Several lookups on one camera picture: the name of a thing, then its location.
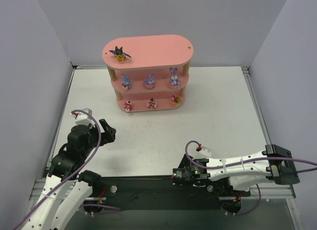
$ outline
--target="gray wall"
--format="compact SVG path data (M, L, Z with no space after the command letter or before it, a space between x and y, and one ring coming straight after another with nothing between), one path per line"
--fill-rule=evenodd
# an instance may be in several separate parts
M38 0L75 65L118 37L181 34L192 66L250 65L286 0Z
M72 67L37 0L0 0L0 229L25 214Z
M251 65L268 133L297 158L317 161L317 0L288 0ZM298 169L307 168L298 164ZM301 219L317 229L316 173L294 186Z

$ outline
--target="shelf top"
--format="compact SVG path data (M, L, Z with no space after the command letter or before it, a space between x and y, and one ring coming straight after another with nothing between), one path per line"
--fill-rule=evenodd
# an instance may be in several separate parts
M123 47L123 52L132 58L117 61L109 52L115 47ZM106 65L115 70L133 70L182 66L194 54L192 43L179 35L140 36L118 38L110 41L103 49Z

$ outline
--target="wooden post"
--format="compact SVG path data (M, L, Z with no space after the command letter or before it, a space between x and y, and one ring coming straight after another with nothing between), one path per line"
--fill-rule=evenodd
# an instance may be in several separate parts
M117 80L117 76L115 74L115 71L112 68L107 67L109 75L111 77L112 81L116 81Z
M185 89L186 89L186 86L184 86L184 87L180 90L180 95L184 95L184 94L185 94Z
M183 74L184 76L187 76L188 75L188 72L189 72L189 66L190 66L190 61L188 63L186 63L183 67Z
M114 90L115 96L117 97L117 100L122 100L122 94L116 90Z

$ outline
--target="toy figurine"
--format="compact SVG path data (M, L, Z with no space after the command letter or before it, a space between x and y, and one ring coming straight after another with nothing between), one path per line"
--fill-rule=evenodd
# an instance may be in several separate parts
M125 101L124 102L124 110L126 112L129 112L129 111L133 110L131 101Z
M172 95L170 97L170 102L172 103L172 105L179 105L181 102L181 99L178 96Z
M180 81L178 76L176 75L177 68L170 68L170 72L172 73L172 76L170 77L170 84L172 85L172 88L178 88L180 86Z
M154 98L151 98L148 101L148 110L155 110L157 108L158 103L155 101Z
M115 55L115 57L117 58L118 61L123 62L125 60L125 57L128 56L129 58L131 58L130 55L128 55L127 53L124 53L122 51L122 47L118 48L118 46L115 47L114 50L109 50L110 53L113 53Z
M154 83L155 76L156 74L151 74L149 78L144 80L143 85L146 89L152 89L153 87L155 87L155 83Z
M123 74L122 76L123 76L122 87L123 87L123 90L126 92L127 90L131 89L131 80Z

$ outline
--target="gray floor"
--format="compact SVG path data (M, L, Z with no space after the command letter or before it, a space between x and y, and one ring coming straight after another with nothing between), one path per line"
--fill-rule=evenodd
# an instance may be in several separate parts
M243 200L241 212L256 200ZM226 217L224 211L124 211L85 217L77 212L65 230L293 230L285 200L262 200L260 207L243 217Z

